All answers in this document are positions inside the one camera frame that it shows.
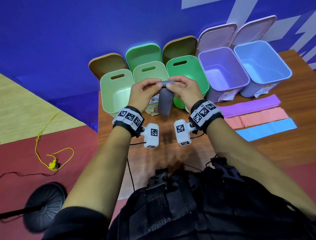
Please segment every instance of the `bin handle hole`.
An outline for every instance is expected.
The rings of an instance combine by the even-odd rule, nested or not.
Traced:
[[[152,67],[144,68],[144,69],[142,70],[142,72],[148,72],[148,71],[151,71],[151,70],[154,70],[154,69],[156,69],[156,67],[155,67],[155,66],[152,66]]]
[[[181,61],[181,62],[175,62],[173,65],[174,66],[179,66],[179,65],[182,65],[182,64],[186,64],[187,61]]]
[[[125,76],[124,74],[119,74],[119,75],[111,77],[111,79],[114,80],[114,79],[122,78],[124,76]]]

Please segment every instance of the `person's left hand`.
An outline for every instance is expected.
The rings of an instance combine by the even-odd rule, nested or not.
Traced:
[[[151,98],[157,95],[162,87],[162,83],[157,82],[161,82],[161,79],[146,78],[139,83],[135,83],[131,88],[128,105],[137,108],[143,113],[148,107]]]

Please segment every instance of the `purple paper strip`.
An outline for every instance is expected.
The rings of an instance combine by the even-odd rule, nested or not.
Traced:
[[[247,114],[250,112],[257,112],[268,108],[277,107],[281,101],[275,94],[245,103],[237,103],[226,107],[218,107],[223,113],[224,118],[234,117],[238,115]]]

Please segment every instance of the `yellow plug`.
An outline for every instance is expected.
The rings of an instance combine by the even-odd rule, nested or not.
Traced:
[[[56,168],[56,165],[58,165],[57,159],[54,159],[53,162],[50,162],[50,163],[49,163],[48,168],[51,169],[51,170],[53,170],[53,169]]]

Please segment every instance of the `black base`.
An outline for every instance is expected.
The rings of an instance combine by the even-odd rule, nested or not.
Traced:
[[[44,232],[61,210],[66,196],[65,188],[57,182],[50,182],[37,188],[27,200],[24,208],[37,205],[42,205],[42,207],[39,211],[23,215],[26,229],[31,233]]]

